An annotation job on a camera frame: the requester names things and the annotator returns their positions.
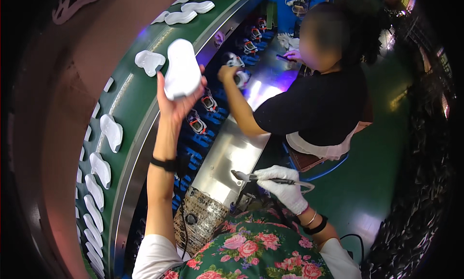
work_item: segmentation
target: white glove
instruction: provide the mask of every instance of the white glove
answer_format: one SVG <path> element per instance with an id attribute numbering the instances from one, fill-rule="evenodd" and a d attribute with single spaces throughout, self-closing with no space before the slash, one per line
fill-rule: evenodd
<path id="1" fill-rule="evenodd" d="M 258 185 L 272 192 L 294 214 L 301 214 L 308 207 L 308 202 L 301 195 L 299 185 L 279 184 L 269 180 L 271 178 L 281 178 L 299 181 L 298 171 L 274 165 L 257 170 L 254 174 L 258 177 Z"/>

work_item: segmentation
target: green conveyor belt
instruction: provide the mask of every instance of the green conveyor belt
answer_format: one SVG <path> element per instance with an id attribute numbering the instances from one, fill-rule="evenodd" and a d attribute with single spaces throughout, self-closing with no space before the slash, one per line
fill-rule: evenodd
<path id="1" fill-rule="evenodd" d="M 206 0 L 189 0 L 189 2 L 202 1 Z M 171 44 L 171 42 L 178 38 L 184 38 L 193 43 L 215 19 L 236 0 L 210 1 L 215 3 L 215 8 L 205 14 L 198 14 L 198 16 L 188 24 L 175 24 L 168 26 L 164 22 L 155 23 L 154 25 L 148 25 L 142 32 L 140 32 L 134 43 L 131 45 L 111 75 L 114 79 L 114 83 L 110 90 L 108 93 L 101 93 L 99 99 L 101 108 L 96 116 L 96 119 L 92 118 L 90 121 L 92 133 L 90 135 L 89 142 L 84 141 L 84 161 L 79 162 L 79 167 L 83 172 L 83 184 L 78 185 L 79 199 L 76 200 L 76 206 L 78 207 L 80 214 L 78 225 L 81 229 L 81 240 L 83 245 L 87 241 L 83 233 L 83 230 L 85 229 L 85 223 L 82 219 L 82 216 L 84 213 L 87 213 L 83 197 L 84 195 L 88 194 L 84 185 L 84 176 L 90 173 L 89 155 L 96 150 L 98 140 L 100 138 L 101 130 L 99 118 L 103 114 L 109 113 L 110 108 L 113 107 L 113 117 L 115 121 L 121 124 L 123 127 L 123 142 L 119 152 L 115 154 L 111 151 L 106 137 L 103 140 L 100 150 L 102 158 L 106 160 L 111 166 L 111 187 L 108 190 L 103 190 L 105 206 L 104 211 L 101 214 L 104 228 L 102 234 L 104 245 L 102 260 L 105 265 L 106 276 L 109 274 L 107 261 L 109 227 L 117 185 L 126 157 L 131 148 L 131 144 L 134 141 L 136 132 L 143 120 L 144 115 L 146 114 L 149 106 L 156 96 L 156 77 L 151 78 L 147 76 L 143 68 L 137 67 L 134 62 L 135 56 L 142 50 L 151 50 L 153 52 L 163 54 L 167 57 L 167 47 Z M 171 6 L 167 10 L 170 12 L 180 11 L 181 4 Z M 166 59 L 166 63 L 161 70 L 162 73 L 166 72 L 168 64 L 169 61 Z"/>

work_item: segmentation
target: silver bangle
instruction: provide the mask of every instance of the silver bangle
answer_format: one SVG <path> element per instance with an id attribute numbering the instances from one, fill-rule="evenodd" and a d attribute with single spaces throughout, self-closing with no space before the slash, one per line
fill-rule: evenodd
<path id="1" fill-rule="evenodd" d="M 307 226 L 309 226 L 309 225 L 314 221 L 314 219 L 316 218 L 316 215 L 317 215 L 317 211 L 315 210 L 315 211 L 314 211 L 314 216 L 313 216 L 313 218 L 310 220 L 310 222 L 307 223 L 307 224 L 305 224 L 305 225 L 302 226 L 302 227 L 307 228 Z"/>

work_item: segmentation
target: stool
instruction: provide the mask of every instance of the stool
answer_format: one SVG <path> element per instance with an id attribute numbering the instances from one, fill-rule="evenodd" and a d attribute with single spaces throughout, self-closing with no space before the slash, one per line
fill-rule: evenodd
<path id="1" fill-rule="evenodd" d="M 311 168 L 313 168 L 314 166 L 318 165 L 318 164 L 322 164 L 324 163 L 324 161 L 326 161 L 327 159 L 326 158 L 319 158 L 315 155 L 312 155 L 312 154 L 304 154 L 304 153 L 300 153 L 298 151 L 295 151 L 293 150 L 293 148 L 287 146 L 284 143 L 282 143 L 283 145 L 283 149 L 285 150 L 285 152 L 289 155 L 289 161 L 290 161 L 290 167 L 297 170 L 298 172 L 302 173 L 302 172 L 306 172 L 308 170 L 310 170 Z M 309 177 L 309 178 L 303 178 L 301 179 L 300 178 L 300 181 L 302 182 L 310 182 L 311 180 L 315 180 L 317 178 L 320 178 L 330 172 L 332 172 L 335 168 L 339 167 L 340 164 L 342 164 L 343 162 L 345 162 L 345 160 L 348 158 L 348 153 L 345 153 L 343 154 L 341 157 L 340 157 L 340 160 L 338 161 L 338 163 L 336 165 L 334 165 L 333 167 L 331 167 L 330 169 L 320 173 L 320 174 L 317 174 L 315 176 L 312 176 L 312 177 Z"/>

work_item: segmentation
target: floral shirt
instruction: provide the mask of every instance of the floral shirt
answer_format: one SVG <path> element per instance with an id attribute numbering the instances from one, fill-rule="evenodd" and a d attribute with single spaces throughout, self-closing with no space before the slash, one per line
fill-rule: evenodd
<path id="1" fill-rule="evenodd" d="M 167 270 L 164 278 L 333 278 L 316 244 L 293 224 L 297 231 L 281 224 L 274 209 L 228 217 L 212 241 L 189 261 Z"/>

